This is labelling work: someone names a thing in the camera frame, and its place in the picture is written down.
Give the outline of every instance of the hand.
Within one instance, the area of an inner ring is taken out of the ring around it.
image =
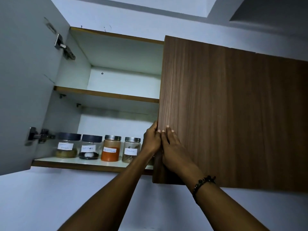
[[[180,143],[174,130],[171,130],[171,128],[167,126],[166,131],[167,135],[164,130],[161,133],[161,140],[164,148],[163,163],[170,171],[179,175],[184,167],[194,163],[188,155],[187,150]]]
[[[143,135],[141,151],[151,155],[151,158],[158,151],[161,145],[160,130],[157,129],[157,121]]]

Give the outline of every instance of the silver lid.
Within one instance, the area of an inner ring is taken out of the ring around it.
[[[114,135],[105,135],[106,140],[116,140],[116,141],[121,141],[121,136],[114,136]]]
[[[125,141],[126,142],[136,142],[136,143],[140,143],[141,139],[139,138],[133,138],[133,137],[125,137]]]

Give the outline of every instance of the cabinet shelf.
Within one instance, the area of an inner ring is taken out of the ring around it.
[[[102,108],[122,112],[134,112],[141,114],[157,113],[159,99],[122,95],[108,92],[76,89],[69,87],[54,86],[59,94],[66,95],[76,104],[83,107]]]
[[[103,172],[122,172],[129,164],[121,161],[105,162],[100,159],[97,160],[84,160],[78,157],[62,159],[57,157],[48,157],[35,159],[32,166],[49,167],[49,168],[66,168],[90,171],[103,171]],[[153,166],[146,166],[143,171],[144,175],[153,175]]]

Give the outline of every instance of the person's left arm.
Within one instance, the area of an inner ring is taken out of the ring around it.
[[[141,174],[161,145],[157,122],[144,133],[138,156],[79,208],[58,231],[118,230]]]

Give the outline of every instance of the wooden shelf edge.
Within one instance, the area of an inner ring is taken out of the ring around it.
[[[108,92],[102,92],[102,91],[91,91],[91,90],[77,89],[77,88],[70,88],[70,87],[54,86],[54,91],[71,92],[71,93],[94,95],[94,96],[103,96],[103,97],[110,97],[110,98],[117,98],[117,99],[124,99],[124,100],[136,100],[136,101],[143,101],[143,102],[157,103],[157,104],[159,103],[159,99],[154,99],[154,98],[132,96],[132,95],[122,95],[122,94],[108,93]]]
[[[82,31],[82,32],[95,33],[95,34],[100,34],[100,35],[105,35],[105,36],[118,37],[118,38],[124,38],[124,39],[130,39],[130,40],[137,40],[137,41],[143,41],[143,42],[148,42],[148,43],[160,44],[160,45],[163,45],[165,43],[164,41],[159,41],[159,40],[153,40],[153,39],[147,39],[147,38],[141,38],[141,37],[135,37],[135,36],[127,36],[127,35],[111,33],[111,32],[101,32],[101,31],[85,29],[85,28],[79,28],[79,27],[71,27],[70,29],[71,30],[76,30],[76,31]]]
[[[77,169],[87,171],[101,171],[101,172],[122,172],[124,167],[103,166],[103,165],[91,165],[91,164],[76,164],[76,163],[62,163],[52,161],[33,160],[31,166],[48,167],[48,168],[65,168],[65,169]],[[145,169],[143,175],[153,175],[152,169]]]

